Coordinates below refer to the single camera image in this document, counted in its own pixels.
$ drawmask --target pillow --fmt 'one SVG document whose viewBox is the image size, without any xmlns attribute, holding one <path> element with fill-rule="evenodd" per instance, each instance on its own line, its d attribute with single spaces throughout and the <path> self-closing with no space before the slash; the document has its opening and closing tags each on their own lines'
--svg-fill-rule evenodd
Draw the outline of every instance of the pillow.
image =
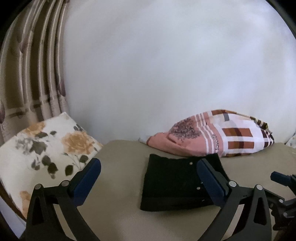
<svg viewBox="0 0 296 241">
<path fill-rule="evenodd" d="M 296 132 L 293 134 L 293 136 L 287 141 L 287 146 L 296 148 Z"/>
<path fill-rule="evenodd" d="M 27 217 L 34 186 L 71 180 L 102 145 L 67 113 L 34 124 L 0 147 L 0 178 L 16 207 Z"/>
<path fill-rule="evenodd" d="M 179 156 L 247 155 L 274 143 L 267 123 L 229 110 L 212 110 L 188 117 L 167 132 L 141 139 L 148 146 Z"/>
</svg>

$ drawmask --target curtain fold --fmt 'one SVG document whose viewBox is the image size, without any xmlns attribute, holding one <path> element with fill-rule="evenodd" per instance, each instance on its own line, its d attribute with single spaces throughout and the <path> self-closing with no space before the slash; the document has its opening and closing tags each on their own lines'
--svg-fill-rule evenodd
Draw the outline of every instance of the curtain fold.
<svg viewBox="0 0 296 241">
<path fill-rule="evenodd" d="M 0 145 L 19 131 L 69 112 L 62 73 L 67 2 L 33 0 L 14 20 L 0 53 Z"/>
</svg>

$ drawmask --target black cloth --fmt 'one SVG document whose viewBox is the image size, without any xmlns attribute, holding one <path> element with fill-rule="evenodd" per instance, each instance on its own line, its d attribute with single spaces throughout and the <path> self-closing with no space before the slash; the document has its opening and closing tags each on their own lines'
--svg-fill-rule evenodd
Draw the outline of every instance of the black cloth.
<svg viewBox="0 0 296 241">
<path fill-rule="evenodd" d="M 229 180 L 218 154 L 182 159 L 151 154 L 140 209 L 154 212 L 213 205 L 196 171 L 196 164 L 202 158 L 206 158 L 216 171 Z"/>
</svg>

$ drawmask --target metal rivet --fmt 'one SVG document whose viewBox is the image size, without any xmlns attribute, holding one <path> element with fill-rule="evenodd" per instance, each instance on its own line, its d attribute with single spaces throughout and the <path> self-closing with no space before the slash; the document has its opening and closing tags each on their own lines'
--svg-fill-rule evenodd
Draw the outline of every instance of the metal rivet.
<svg viewBox="0 0 296 241">
<path fill-rule="evenodd" d="M 263 186 L 261 186 L 260 184 L 258 184 L 256 187 L 257 187 L 258 190 L 262 190 L 263 189 Z"/>
<path fill-rule="evenodd" d="M 38 190 L 41 188 L 41 184 L 36 184 L 35 189 Z"/>
<path fill-rule="evenodd" d="M 235 181 L 230 181 L 230 182 L 229 182 L 229 185 L 230 185 L 231 187 L 235 187 L 235 186 L 237 185 L 237 183 L 236 183 Z"/>
<path fill-rule="evenodd" d="M 62 181 L 62 186 L 63 187 L 66 187 L 68 185 L 69 185 L 69 181 L 68 180 Z"/>
</svg>

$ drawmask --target beige bedsheet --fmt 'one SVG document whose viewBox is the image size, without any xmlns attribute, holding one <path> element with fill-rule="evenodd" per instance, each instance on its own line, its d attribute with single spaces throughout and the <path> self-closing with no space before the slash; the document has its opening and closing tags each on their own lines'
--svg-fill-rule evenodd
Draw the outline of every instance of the beige bedsheet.
<svg viewBox="0 0 296 241">
<path fill-rule="evenodd" d="M 287 188 L 270 180 L 273 171 L 296 173 L 295 149 L 276 143 L 249 156 L 222 158 L 229 178 L 241 186 L 261 184 L 285 199 L 293 198 Z M 139 142 L 116 140 L 97 154 L 102 172 L 83 206 L 83 218 L 101 241 L 196 241 L 219 211 L 209 206 L 192 210 L 145 212 L 139 209 L 149 154 L 176 157 Z M 74 239 L 61 211 L 58 217 L 66 234 Z M 232 223 L 225 237 L 232 234 Z"/>
</svg>

